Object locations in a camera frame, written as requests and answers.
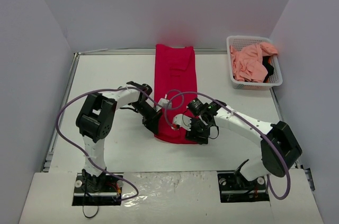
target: mounting plate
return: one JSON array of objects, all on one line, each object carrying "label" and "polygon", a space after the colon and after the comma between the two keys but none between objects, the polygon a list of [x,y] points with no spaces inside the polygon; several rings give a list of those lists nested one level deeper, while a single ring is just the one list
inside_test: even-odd
[{"label": "mounting plate", "polygon": [[121,205],[121,201],[116,200],[121,199],[121,191],[117,193],[117,181],[117,178],[106,175],[106,182],[101,190],[97,191],[87,186],[87,193],[84,195],[85,181],[82,174],[78,174],[74,185],[72,205]]},{"label": "mounting plate", "polygon": [[218,172],[219,192],[221,203],[260,202],[269,201],[266,193],[266,183],[256,183],[249,188],[241,188],[235,179],[234,171]]}]

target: white plastic basket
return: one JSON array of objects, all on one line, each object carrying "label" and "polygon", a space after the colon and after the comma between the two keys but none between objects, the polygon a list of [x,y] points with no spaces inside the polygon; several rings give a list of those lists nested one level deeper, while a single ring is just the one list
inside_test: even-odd
[{"label": "white plastic basket", "polygon": [[282,76],[278,63],[278,58],[272,56],[271,65],[274,67],[274,73],[269,77],[269,83],[253,83],[253,82],[240,82],[233,78],[232,64],[231,64],[231,53],[229,46],[233,46],[238,51],[242,50],[243,47],[249,46],[251,44],[256,44],[258,42],[268,42],[272,41],[268,38],[255,37],[255,36],[229,36],[226,40],[227,43],[227,56],[228,56],[228,68],[229,75],[231,78],[232,86],[235,89],[253,89],[253,90],[269,90],[273,86],[279,86],[282,84]]}]

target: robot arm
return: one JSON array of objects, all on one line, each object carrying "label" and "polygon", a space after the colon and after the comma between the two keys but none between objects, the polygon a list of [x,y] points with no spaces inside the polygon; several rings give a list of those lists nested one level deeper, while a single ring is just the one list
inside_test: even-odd
[{"label": "robot arm", "polygon": [[[92,161],[102,169],[106,169],[104,142],[111,131],[117,109],[130,104],[143,116],[143,125],[154,134],[158,134],[158,121],[162,115],[161,109],[153,109],[140,91],[128,87],[136,87],[148,95],[152,92],[149,85],[128,82],[121,91],[91,94],[86,98],[76,119],[76,126],[79,127],[80,134],[83,136],[86,152]],[[100,187],[104,183],[105,175],[95,168],[88,159],[85,160],[83,176],[94,187]]]},{"label": "robot arm", "polygon": [[208,143],[210,128],[216,126],[234,131],[260,147],[262,152],[261,157],[244,161],[235,171],[237,183],[242,187],[248,187],[251,181],[266,174],[284,177],[285,171],[283,166],[272,148],[261,138],[258,132],[235,116],[234,113],[239,114],[248,122],[255,125],[271,140],[284,158],[288,168],[291,168],[302,153],[290,127],[282,121],[279,121],[277,124],[263,122],[248,115],[241,114],[230,106],[227,107],[231,112],[226,111],[214,102],[203,104],[196,98],[188,104],[188,109],[198,118],[191,118],[179,114],[174,117],[173,123],[187,131],[187,140],[192,140],[199,144]]}]

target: white platform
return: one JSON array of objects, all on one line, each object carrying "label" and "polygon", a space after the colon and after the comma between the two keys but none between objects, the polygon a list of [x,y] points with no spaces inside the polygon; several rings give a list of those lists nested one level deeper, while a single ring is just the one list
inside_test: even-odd
[{"label": "white platform", "polygon": [[[155,56],[86,55],[80,56],[69,99],[99,88],[117,88],[128,81],[154,85]],[[236,90],[229,79],[226,54],[196,55],[198,91],[226,102],[238,111],[262,121],[278,122],[270,91]],[[77,144],[83,140],[75,126],[84,99],[65,112],[61,130]],[[175,145],[154,138],[141,124],[141,116],[118,110],[105,141],[105,162],[113,172],[168,172],[234,170],[244,160],[259,156],[251,141],[220,130],[208,145]],[[50,172],[80,172],[84,157],[76,148],[59,138]]]},{"label": "white platform", "polygon": [[[196,55],[198,89],[226,102],[239,111],[263,121],[278,122],[270,91],[235,90],[228,78],[225,54]],[[81,56],[70,99],[98,88],[116,88],[134,80],[153,86],[154,54]],[[84,100],[65,113],[62,131],[83,146],[75,119]],[[100,207],[93,220],[87,220],[81,207],[72,207],[76,173],[84,165],[82,154],[57,140],[49,173],[36,173],[20,224],[31,223],[307,223],[322,220],[301,169],[291,170],[292,187],[287,199],[270,202],[220,203],[217,173],[233,170],[247,158],[260,155],[251,141],[227,130],[206,146],[174,145],[159,141],[141,124],[141,116],[118,110],[105,145],[108,170],[124,173],[140,196],[120,207]],[[272,178],[279,194],[285,178]],[[128,185],[123,197],[133,194]],[[86,207],[87,214],[96,207]]]},{"label": "white platform", "polygon": [[[88,220],[82,207],[72,207],[75,173],[36,173],[20,224],[322,224],[304,171],[291,170],[291,194],[283,201],[220,203],[216,172],[126,173],[140,189],[140,196],[121,206],[100,207]],[[285,179],[273,178],[280,192]],[[133,193],[125,185],[123,195]],[[96,207],[85,207],[88,215]]]}]

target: screw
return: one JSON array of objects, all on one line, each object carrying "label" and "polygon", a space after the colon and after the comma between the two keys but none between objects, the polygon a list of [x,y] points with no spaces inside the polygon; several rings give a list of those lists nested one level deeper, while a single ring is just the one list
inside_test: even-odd
[{"label": "screw", "polygon": [[119,188],[123,187],[123,182],[122,182],[122,180],[117,180],[117,186],[118,186]]},{"label": "screw", "polygon": [[225,178],[220,178],[219,184],[222,185],[222,186],[225,186],[226,185],[226,179]]},{"label": "screw", "polygon": [[262,177],[258,177],[258,179],[257,179],[256,181],[257,181],[258,184],[260,184],[260,185],[264,185],[264,184],[265,184],[265,180],[264,180],[264,178],[262,178]]},{"label": "screw", "polygon": [[74,185],[74,186],[75,186],[76,188],[80,188],[81,185],[83,185],[83,182],[82,182],[82,181],[80,181],[80,180],[76,180],[76,181],[75,181],[75,185]]}]

